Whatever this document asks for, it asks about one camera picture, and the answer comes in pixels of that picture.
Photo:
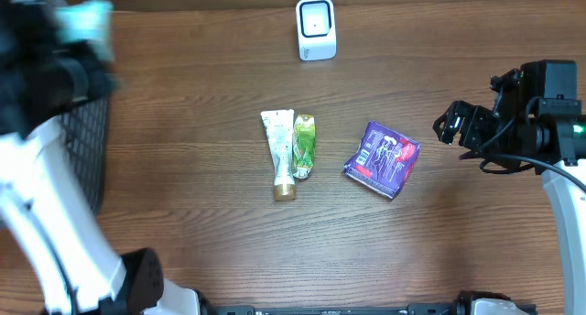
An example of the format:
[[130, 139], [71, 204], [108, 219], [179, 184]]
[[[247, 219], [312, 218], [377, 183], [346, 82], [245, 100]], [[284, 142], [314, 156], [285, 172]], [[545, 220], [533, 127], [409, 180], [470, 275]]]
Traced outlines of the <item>purple Carefree pad pack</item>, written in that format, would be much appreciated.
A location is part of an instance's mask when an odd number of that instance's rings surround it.
[[418, 160], [419, 150], [419, 142], [370, 121], [356, 153], [344, 164], [343, 172], [392, 200], [407, 182]]

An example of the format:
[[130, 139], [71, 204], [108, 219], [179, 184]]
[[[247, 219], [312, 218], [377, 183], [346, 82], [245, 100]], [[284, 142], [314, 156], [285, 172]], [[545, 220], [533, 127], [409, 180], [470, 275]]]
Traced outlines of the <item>mint green wipes pack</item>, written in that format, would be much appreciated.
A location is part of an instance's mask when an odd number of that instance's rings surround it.
[[60, 25], [60, 40], [87, 41], [105, 62], [114, 62], [111, 42], [111, 17], [114, 5], [107, 0], [87, 0], [77, 5], [65, 5], [55, 10]]

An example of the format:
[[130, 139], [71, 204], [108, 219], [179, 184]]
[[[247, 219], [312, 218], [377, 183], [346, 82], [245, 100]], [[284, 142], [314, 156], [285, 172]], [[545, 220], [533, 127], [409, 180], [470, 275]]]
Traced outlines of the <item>green yellow snack pouch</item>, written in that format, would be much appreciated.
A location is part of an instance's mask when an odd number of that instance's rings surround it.
[[299, 114], [294, 122], [293, 163], [294, 177], [307, 179], [314, 167], [316, 126], [315, 118], [309, 114]]

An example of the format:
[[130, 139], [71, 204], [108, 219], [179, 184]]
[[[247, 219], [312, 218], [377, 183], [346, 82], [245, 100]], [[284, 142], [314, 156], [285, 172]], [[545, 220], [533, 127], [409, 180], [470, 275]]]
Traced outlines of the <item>white tube gold cap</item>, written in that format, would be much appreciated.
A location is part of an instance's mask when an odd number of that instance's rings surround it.
[[274, 199], [292, 201], [296, 198], [292, 150], [294, 111], [271, 110], [260, 115], [274, 166]]

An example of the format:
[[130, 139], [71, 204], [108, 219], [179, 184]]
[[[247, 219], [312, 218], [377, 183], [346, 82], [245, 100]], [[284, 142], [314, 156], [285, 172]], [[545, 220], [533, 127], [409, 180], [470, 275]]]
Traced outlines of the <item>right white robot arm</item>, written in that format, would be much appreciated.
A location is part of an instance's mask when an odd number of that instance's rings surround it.
[[534, 169], [553, 211], [566, 314], [585, 312], [585, 115], [577, 100], [530, 100], [504, 110], [455, 101], [433, 124], [439, 141], [494, 163], [502, 174]]

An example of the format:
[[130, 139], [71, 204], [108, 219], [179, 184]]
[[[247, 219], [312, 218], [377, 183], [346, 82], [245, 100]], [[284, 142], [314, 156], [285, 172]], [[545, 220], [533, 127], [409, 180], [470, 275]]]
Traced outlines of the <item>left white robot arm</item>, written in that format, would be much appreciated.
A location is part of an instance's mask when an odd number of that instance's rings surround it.
[[1, 220], [35, 270], [48, 314], [201, 314], [199, 293], [165, 278], [156, 252], [120, 255], [71, 166], [62, 114], [116, 88], [111, 7], [92, 0], [1, 0]]

